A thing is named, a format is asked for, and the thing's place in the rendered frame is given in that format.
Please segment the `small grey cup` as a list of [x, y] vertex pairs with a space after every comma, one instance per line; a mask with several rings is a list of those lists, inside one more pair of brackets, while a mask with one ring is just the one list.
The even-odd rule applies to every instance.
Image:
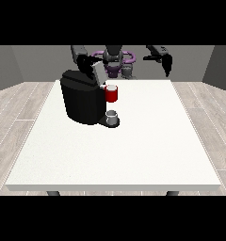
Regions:
[[108, 110], [105, 113], [106, 116], [106, 123], [109, 125], [114, 125], [118, 121], [118, 114], [115, 110]]

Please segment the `red pod holder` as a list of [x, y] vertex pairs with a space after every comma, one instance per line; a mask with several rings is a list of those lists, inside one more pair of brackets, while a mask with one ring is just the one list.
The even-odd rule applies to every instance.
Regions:
[[105, 87], [105, 100], [114, 103], [118, 100], [118, 87], [116, 85], [107, 85]]

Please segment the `black coffee machine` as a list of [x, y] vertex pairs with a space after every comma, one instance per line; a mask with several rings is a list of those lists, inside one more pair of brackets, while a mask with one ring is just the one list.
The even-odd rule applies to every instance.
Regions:
[[105, 87], [98, 85], [96, 77], [89, 78], [80, 71], [67, 70], [62, 74], [60, 85], [67, 115], [81, 124], [102, 124], [108, 128], [120, 125], [120, 119], [114, 125], [106, 123]]

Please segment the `pale grey machine lid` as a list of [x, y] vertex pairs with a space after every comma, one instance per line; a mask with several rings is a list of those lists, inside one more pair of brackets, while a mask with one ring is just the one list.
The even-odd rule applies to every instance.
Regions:
[[105, 73], [105, 67], [102, 61], [98, 61], [92, 65], [94, 75], [96, 77], [97, 83], [101, 86], [107, 79]]

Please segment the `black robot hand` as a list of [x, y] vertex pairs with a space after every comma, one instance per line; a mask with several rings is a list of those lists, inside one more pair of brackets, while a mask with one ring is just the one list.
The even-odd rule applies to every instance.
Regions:
[[85, 73], [86, 75], [92, 75], [93, 69], [92, 65], [97, 62], [97, 59], [93, 56], [80, 55], [77, 58], [77, 66], [80, 72]]
[[153, 56], [145, 56], [144, 60], [154, 60], [156, 62], [160, 62], [164, 69], [165, 75], [169, 76], [171, 72], [173, 58], [170, 54], [165, 55], [153, 55]]

